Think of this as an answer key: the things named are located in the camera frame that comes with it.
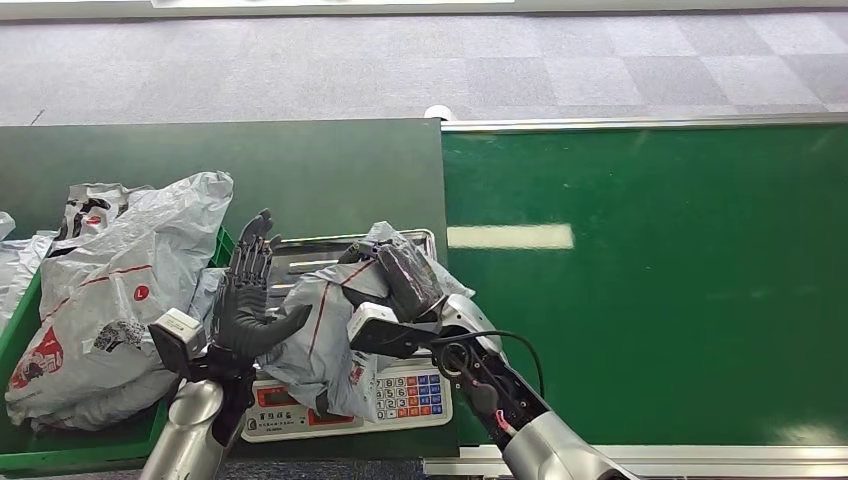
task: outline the robotic arm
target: robotic arm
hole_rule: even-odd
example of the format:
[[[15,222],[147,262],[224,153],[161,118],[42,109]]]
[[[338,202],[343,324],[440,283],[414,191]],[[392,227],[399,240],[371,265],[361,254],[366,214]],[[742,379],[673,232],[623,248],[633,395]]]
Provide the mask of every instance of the robotic arm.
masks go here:
[[[150,325],[165,368],[185,381],[168,410],[168,422],[142,470],[144,480],[208,480],[215,477],[253,405],[255,357],[306,323],[311,307],[287,317],[267,316],[265,298],[271,252],[279,237],[265,238],[268,210],[239,237],[215,297],[212,342],[195,319],[171,309]]]
[[[398,321],[366,319],[353,333],[351,348],[400,358],[429,348],[433,364],[465,397],[518,480],[638,480],[583,441],[509,366],[500,336],[526,340],[495,330],[470,299],[444,296],[414,248],[353,249],[360,258],[377,259],[391,293],[387,299],[346,296],[355,306],[365,301],[390,306]],[[539,380],[544,391],[541,374]]]

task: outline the red logo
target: red logo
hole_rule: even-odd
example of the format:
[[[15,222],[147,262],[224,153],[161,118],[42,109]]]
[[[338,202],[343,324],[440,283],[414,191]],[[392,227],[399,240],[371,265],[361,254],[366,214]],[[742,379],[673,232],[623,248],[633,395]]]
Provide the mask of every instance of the red logo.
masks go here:
[[[365,371],[365,367],[362,366],[356,360],[353,361],[353,367],[350,369],[350,373],[348,374],[348,380],[350,380],[351,385],[359,385],[359,381],[362,380],[362,374]]]
[[[133,300],[136,302],[140,302],[147,298],[150,295],[150,289],[147,288],[147,285],[139,285],[135,287],[135,291],[133,292]]]
[[[30,380],[45,373],[53,373],[60,368],[62,368],[62,345],[56,339],[53,327],[50,327],[32,353],[18,362],[9,385],[12,388],[23,388]]]

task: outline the scale keypad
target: scale keypad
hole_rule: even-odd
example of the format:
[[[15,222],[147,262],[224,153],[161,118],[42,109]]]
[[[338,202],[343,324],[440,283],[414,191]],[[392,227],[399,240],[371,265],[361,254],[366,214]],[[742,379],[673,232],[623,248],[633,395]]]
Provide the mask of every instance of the scale keypad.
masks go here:
[[[377,379],[377,420],[441,415],[442,384],[438,374]]]

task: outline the stainless steel tray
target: stainless steel tray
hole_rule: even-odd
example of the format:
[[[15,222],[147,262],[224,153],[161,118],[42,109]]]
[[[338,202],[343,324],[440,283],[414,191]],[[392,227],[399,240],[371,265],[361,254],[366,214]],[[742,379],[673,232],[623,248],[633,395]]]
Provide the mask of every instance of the stainless steel tray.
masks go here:
[[[424,255],[436,259],[436,239],[426,229],[399,232]],[[312,273],[335,265],[347,247],[365,235],[338,235],[334,237],[299,238],[286,240],[274,249],[269,273],[268,310],[276,311],[297,280],[304,273]]]

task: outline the white plastic bag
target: white plastic bag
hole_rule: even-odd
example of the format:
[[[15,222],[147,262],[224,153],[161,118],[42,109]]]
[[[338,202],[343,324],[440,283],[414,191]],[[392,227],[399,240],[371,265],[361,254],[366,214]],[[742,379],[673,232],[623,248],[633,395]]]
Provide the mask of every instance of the white plastic bag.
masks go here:
[[[368,241],[390,238],[408,243],[386,222],[375,223],[366,236]],[[446,294],[474,295],[444,267],[431,259],[428,262]],[[391,359],[350,349],[347,323],[353,306],[345,298],[342,284],[377,297],[388,294],[388,286],[374,261],[333,265],[304,274],[282,308],[290,312],[298,305],[312,305],[306,325],[260,357],[259,364],[266,373],[285,383],[288,393],[301,404],[317,409],[316,399],[326,391],[329,413],[373,422],[377,420],[376,375],[391,364]]]
[[[54,250],[73,248],[105,231],[151,186],[126,188],[119,183],[71,185]]]
[[[212,339],[212,310],[215,306],[215,294],[227,270],[229,270],[228,267],[204,268],[197,281],[197,288],[194,289],[191,305],[188,306],[188,316],[203,325],[207,341]]]
[[[161,190],[120,187],[131,192],[125,212],[101,212],[104,228],[81,231],[62,244],[76,248],[42,263],[42,326],[6,393],[13,423],[93,430],[166,393],[175,375],[146,326],[188,308],[232,186],[228,175],[205,172]]]
[[[14,228],[12,217],[0,212],[0,240]],[[18,308],[55,235],[56,232],[39,231],[26,240],[0,241],[0,332]]]

